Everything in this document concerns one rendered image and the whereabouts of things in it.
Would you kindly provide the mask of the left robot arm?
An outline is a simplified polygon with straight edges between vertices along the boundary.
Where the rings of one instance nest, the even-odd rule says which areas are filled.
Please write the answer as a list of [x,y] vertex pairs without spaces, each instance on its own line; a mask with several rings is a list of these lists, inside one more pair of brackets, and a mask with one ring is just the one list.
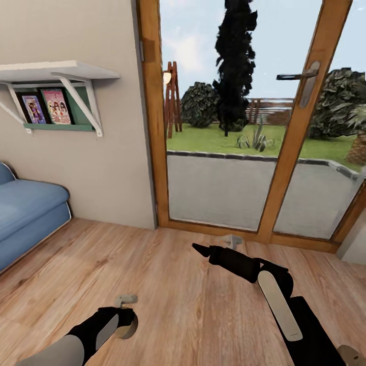
[[122,304],[137,302],[136,294],[117,295],[112,307],[98,308],[67,335],[13,366],[84,366],[117,328],[132,324],[133,309]]

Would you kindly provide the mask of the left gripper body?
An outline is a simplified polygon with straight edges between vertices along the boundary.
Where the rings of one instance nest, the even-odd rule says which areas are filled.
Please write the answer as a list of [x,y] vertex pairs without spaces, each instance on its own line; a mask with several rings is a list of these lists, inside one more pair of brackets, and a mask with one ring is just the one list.
[[116,308],[117,311],[120,313],[120,321],[118,322],[117,328],[121,326],[130,326],[132,324],[133,319],[133,309],[129,308]]

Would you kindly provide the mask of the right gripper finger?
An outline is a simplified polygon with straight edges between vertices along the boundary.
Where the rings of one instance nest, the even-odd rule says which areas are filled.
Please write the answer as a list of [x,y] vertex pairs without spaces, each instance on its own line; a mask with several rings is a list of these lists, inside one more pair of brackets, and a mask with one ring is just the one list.
[[193,243],[192,247],[197,250],[204,257],[210,256],[211,248],[198,245],[197,243]]

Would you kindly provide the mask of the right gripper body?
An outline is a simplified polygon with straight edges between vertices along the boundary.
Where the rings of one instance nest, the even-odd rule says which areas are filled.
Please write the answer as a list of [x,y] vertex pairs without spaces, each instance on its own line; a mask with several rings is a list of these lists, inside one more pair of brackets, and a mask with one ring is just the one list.
[[221,267],[238,275],[237,267],[239,264],[239,260],[244,256],[244,254],[238,252],[237,250],[218,246],[210,246],[209,248],[211,248],[209,258],[210,264],[220,265]]

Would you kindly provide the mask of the pillar candle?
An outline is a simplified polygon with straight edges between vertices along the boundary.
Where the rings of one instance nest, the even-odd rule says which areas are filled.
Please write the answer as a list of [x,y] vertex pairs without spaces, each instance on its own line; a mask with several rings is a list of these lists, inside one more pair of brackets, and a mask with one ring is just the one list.
[[366,359],[359,352],[348,345],[341,345],[337,348],[346,366],[366,366]]
[[138,328],[138,317],[133,315],[132,324],[130,326],[121,326],[112,334],[120,339],[126,340],[134,335]]

